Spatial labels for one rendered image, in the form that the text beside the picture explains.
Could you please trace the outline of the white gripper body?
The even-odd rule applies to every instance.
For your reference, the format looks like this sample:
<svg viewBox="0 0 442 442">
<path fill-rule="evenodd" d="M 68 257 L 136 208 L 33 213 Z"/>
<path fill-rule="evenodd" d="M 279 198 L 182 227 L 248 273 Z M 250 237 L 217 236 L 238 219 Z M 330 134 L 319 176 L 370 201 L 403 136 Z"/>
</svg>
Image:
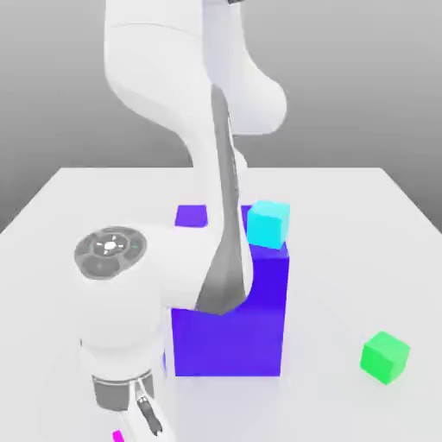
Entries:
<svg viewBox="0 0 442 442">
<path fill-rule="evenodd" d="M 173 434 L 168 431 L 167 427 L 154 435 L 139 410 L 121 412 L 120 416 L 129 442 L 173 442 Z"/>
</svg>

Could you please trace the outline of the small cyan cube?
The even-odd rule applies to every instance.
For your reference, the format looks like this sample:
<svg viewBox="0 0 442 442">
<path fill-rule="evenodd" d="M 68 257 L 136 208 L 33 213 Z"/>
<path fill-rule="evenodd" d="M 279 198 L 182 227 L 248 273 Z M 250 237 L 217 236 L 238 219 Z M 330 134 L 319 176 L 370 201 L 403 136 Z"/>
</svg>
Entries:
<svg viewBox="0 0 442 442">
<path fill-rule="evenodd" d="M 249 244 L 280 249 L 287 239 L 290 205 L 271 200 L 258 200 L 247 214 Z"/>
</svg>

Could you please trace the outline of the small green cube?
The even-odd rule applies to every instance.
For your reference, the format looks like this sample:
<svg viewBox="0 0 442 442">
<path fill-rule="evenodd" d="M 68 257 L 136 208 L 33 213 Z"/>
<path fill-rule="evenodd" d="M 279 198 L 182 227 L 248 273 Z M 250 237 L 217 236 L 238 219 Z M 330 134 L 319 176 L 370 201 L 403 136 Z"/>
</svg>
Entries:
<svg viewBox="0 0 442 442">
<path fill-rule="evenodd" d="M 384 385 L 405 369 L 410 346 L 393 335 L 379 331 L 363 345 L 360 368 Z"/>
</svg>

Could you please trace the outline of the large blue box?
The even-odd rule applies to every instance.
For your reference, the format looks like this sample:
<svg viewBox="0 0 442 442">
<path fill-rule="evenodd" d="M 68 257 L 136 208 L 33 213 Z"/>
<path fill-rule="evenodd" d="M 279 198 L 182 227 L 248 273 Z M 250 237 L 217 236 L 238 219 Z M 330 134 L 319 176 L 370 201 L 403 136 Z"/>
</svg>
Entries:
<svg viewBox="0 0 442 442">
<path fill-rule="evenodd" d="M 247 214 L 242 208 L 247 233 Z M 177 376 L 278 376 L 287 302 L 290 256 L 250 245 L 254 280 L 247 300 L 225 315 L 171 312 Z"/>
</svg>

